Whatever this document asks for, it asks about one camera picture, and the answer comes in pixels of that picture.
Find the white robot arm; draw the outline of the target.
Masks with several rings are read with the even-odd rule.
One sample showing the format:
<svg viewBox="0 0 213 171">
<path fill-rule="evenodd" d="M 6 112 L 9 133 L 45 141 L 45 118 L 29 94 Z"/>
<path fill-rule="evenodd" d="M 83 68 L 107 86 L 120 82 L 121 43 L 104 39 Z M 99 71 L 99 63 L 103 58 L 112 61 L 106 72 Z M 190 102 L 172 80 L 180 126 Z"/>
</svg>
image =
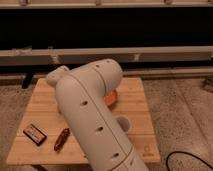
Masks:
<svg viewBox="0 0 213 171">
<path fill-rule="evenodd" d="M 122 80 L 113 59 L 75 69 L 61 66 L 46 76 L 55 89 L 59 111 L 85 153 L 93 171 L 148 171 L 134 145 L 104 102 Z"/>
</svg>

